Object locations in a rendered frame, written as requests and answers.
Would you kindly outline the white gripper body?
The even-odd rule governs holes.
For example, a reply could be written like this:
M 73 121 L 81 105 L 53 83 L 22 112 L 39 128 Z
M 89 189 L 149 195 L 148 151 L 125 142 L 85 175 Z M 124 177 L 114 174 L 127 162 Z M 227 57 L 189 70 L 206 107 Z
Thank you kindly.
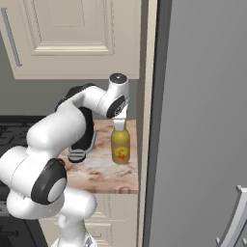
M 113 120 L 113 123 L 114 123 L 114 129 L 116 131 L 123 131 L 124 130 L 124 127 L 125 127 L 125 119 L 117 119 L 117 118 L 115 118 Z

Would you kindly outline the cream tall side panel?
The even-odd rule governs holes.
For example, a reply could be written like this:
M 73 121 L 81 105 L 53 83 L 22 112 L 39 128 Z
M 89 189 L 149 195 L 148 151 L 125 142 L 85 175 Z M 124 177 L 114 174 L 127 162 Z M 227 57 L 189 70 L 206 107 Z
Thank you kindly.
M 137 83 L 136 110 L 139 181 L 137 247 L 143 245 L 156 12 L 157 0 L 142 0 L 140 77 Z

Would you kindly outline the black stove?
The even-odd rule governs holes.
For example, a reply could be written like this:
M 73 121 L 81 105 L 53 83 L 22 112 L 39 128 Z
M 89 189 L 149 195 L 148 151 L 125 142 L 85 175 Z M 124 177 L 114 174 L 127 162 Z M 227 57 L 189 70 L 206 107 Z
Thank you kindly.
M 41 116 L 0 116 L 0 156 L 14 146 L 26 147 L 27 130 Z M 38 220 L 21 220 L 7 211 L 10 188 L 0 180 L 0 247 L 48 247 Z

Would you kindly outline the grey fridge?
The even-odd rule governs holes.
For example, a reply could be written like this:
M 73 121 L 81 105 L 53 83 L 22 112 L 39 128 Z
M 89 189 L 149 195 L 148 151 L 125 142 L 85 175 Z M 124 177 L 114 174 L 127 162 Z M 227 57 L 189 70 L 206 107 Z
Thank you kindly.
M 158 0 L 142 247 L 216 247 L 247 188 L 247 0 Z

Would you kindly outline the cream upper cupboard door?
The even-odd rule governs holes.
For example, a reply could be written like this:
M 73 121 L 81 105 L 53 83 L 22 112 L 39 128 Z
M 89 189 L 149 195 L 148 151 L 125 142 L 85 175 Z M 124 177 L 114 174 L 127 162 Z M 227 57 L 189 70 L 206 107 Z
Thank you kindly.
M 0 0 L 0 32 L 16 79 L 139 77 L 142 0 Z M 18 68 L 1 14 L 7 8 Z

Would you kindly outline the yellow-green glass bottle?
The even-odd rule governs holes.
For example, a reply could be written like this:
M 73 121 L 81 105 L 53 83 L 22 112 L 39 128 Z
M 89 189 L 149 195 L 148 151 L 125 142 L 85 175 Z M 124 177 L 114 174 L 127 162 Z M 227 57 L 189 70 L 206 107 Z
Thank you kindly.
M 127 164 L 130 158 L 130 135 L 125 127 L 123 131 L 116 131 L 111 134 L 112 160 L 116 164 Z

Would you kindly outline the cream lower cupboard front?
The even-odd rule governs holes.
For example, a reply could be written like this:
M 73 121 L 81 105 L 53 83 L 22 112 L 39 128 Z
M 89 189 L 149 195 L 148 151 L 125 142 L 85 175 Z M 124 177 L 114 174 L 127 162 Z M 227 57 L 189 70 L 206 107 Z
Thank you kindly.
M 136 194 L 96 194 L 97 208 L 85 221 L 98 247 L 136 247 Z

